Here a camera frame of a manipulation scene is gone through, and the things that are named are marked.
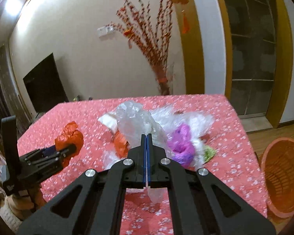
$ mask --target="clear plastic bag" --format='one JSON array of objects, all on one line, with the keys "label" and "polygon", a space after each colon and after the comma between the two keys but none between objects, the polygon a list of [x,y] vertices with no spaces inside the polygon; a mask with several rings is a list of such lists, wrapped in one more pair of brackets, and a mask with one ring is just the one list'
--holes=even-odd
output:
[{"label": "clear plastic bag", "polygon": [[162,147],[166,156],[171,158],[172,151],[167,146],[167,135],[163,128],[155,122],[151,113],[143,109],[143,105],[133,100],[121,103],[117,107],[118,129],[129,142],[131,148],[140,146],[142,134],[152,135],[155,146]]},{"label": "clear plastic bag", "polygon": [[103,153],[103,169],[110,169],[113,164],[121,161],[122,159],[115,154],[115,150],[105,150]]},{"label": "clear plastic bag", "polygon": [[116,119],[116,113],[115,111],[110,111],[108,113],[105,113],[100,118],[98,118],[98,121],[108,127],[113,134],[115,134],[118,130],[118,124]]},{"label": "clear plastic bag", "polygon": [[163,194],[166,188],[150,188],[147,187],[148,197],[152,203],[161,203],[163,200]]},{"label": "clear plastic bag", "polygon": [[197,111],[175,114],[173,106],[164,106],[151,110],[151,115],[164,129],[168,141],[172,140],[172,135],[182,124],[187,124],[190,127],[195,156],[189,167],[201,168],[204,164],[205,145],[200,140],[200,137],[204,136],[214,123],[213,116]]}]

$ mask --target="pink tablecloth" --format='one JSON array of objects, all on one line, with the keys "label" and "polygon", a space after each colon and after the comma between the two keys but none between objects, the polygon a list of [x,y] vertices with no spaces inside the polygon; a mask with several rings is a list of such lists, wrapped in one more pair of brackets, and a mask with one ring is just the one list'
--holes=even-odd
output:
[{"label": "pink tablecloth", "polygon": [[[223,95],[153,96],[122,99],[101,99],[63,103],[47,112],[24,133],[18,141],[19,154],[54,144],[63,127],[75,121],[84,134],[84,146],[79,156],[61,173],[42,183],[48,201],[89,168],[103,169],[102,152],[112,149],[111,133],[97,119],[114,110],[120,103],[133,99],[146,110],[173,104],[176,110],[203,111],[212,114],[215,122],[204,137],[217,150],[206,164],[222,180],[257,211],[267,216],[264,176],[237,114]],[[147,192],[127,194],[120,234],[172,234],[168,195],[161,204],[153,204]]]}]

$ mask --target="red hanging ornament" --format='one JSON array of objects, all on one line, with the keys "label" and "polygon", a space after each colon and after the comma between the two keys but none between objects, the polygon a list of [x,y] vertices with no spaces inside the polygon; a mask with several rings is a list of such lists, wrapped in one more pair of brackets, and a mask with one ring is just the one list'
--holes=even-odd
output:
[{"label": "red hanging ornament", "polygon": [[188,20],[186,18],[186,15],[185,15],[185,11],[182,10],[182,13],[183,13],[183,28],[182,28],[182,34],[186,34],[188,33],[190,27],[189,27],[189,23],[188,23]]},{"label": "red hanging ornament", "polygon": [[129,49],[131,49],[131,48],[132,48],[131,39],[129,39],[129,41],[128,41],[128,46],[129,46]]}]

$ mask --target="decorative branch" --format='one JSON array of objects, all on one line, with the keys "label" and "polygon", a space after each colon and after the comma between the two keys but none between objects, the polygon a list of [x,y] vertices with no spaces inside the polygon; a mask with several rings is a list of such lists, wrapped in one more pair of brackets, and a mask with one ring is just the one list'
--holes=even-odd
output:
[{"label": "decorative branch", "polygon": [[170,92],[166,74],[173,3],[172,0],[168,0],[165,9],[163,9],[163,0],[160,0],[157,22],[153,31],[150,20],[150,3],[148,2],[145,8],[142,0],[138,1],[140,10],[137,10],[131,1],[124,0],[124,6],[116,14],[124,25],[111,22],[108,26],[112,26],[129,39],[129,48],[132,48],[132,42],[137,45],[156,75],[161,94],[168,95]]}]

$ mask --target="ceiling light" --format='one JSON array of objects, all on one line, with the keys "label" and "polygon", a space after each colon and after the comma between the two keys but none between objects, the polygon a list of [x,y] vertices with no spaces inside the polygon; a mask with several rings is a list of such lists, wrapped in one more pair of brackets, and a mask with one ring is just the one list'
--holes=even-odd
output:
[{"label": "ceiling light", "polygon": [[12,16],[16,16],[21,11],[22,6],[19,0],[8,0],[5,4],[5,9]]}]

